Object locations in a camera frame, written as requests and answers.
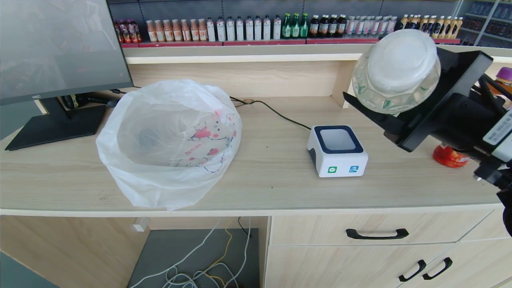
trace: white lid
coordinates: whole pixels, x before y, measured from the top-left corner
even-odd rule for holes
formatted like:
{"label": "white lid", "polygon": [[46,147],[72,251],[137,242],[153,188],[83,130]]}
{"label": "white lid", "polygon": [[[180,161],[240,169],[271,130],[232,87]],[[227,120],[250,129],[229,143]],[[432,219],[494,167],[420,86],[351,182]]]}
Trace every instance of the white lid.
{"label": "white lid", "polygon": [[436,44],[430,36],[416,29],[398,30],[374,45],[368,78],[379,91],[406,91],[431,72],[436,59]]}

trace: purple bottle cap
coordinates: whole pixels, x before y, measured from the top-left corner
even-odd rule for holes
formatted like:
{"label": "purple bottle cap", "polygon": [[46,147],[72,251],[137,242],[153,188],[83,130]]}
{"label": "purple bottle cap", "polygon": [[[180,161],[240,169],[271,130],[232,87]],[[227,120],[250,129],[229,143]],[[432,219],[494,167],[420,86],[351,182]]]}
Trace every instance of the purple bottle cap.
{"label": "purple bottle cap", "polygon": [[512,68],[510,68],[510,67],[501,68],[500,72],[498,72],[498,74],[496,74],[496,78],[512,81]]}

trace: pink printed plastic bag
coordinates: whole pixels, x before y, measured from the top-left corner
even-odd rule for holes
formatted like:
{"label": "pink printed plastic bag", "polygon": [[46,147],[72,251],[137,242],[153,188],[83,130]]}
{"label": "pink printed plastic bag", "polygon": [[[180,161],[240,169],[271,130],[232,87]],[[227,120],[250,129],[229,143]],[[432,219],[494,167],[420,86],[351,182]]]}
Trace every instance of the pink printed plastic bag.
{"label": "pink printed plastic bag", "polygon": [[166,80],[123,96],[101,130],[101,161],[134,206],[175,210],[220,180],[242,122],[219,87]]}

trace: black handle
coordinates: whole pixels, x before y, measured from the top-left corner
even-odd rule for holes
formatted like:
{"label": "black handle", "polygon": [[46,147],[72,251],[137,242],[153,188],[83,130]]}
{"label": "black handle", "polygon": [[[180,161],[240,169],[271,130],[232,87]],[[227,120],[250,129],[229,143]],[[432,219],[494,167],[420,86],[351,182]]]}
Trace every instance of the black handle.
{"label": "black handle", "polygon": [[443,261],[444,261],[444,268],[443,268],[443,270],[437,272],[437,274],[434,275],[434,276],[429,276],[428,274],[425,273],[425,274],[423,274],[423,279],[425,279],[425,280],[432,280],[432,279],[436,278],[437,276],[441,275],[441,273],[446,271],[453,264],[453,261],[449,257],[446,257]]}
{"label": "black handle", "polygon": [[398,276],[398,280],[400,280],[400,282],[407,282],[407,281],[413,279],[414,276],[418,275],[421,271],[423,271],[426,268],[426,263],[423,260],[419,260],[418,265],[419,265],[419,269],[413,275],[411,275],[409,278],[406,278],[403,275],[400,275],[400,276]]}
{"label": "black handle", "polygon": [[387,236],[387,237],[370,237],[370,236],[361,236],[355,229],[347,229],[347,236],[353,239],[365,239],[365,240],[391,240],[391,239],[402,239],[406,238],[409,235],[409,232],[405,228],[400,228],[396,230],[396,236]]}

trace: clear plastic bag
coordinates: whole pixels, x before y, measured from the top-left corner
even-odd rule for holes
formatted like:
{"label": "clear plastic bag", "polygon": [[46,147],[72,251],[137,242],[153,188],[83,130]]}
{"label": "clear plastic bag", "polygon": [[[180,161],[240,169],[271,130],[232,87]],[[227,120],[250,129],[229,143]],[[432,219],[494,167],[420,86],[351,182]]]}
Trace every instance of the clear plastic bag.
{"label": "clear plastic bag", "polygon": [[96,145],[134,206],[175,210],[197,203],[220,180],[241,131],[222,89],[166,80],[125,94]]}

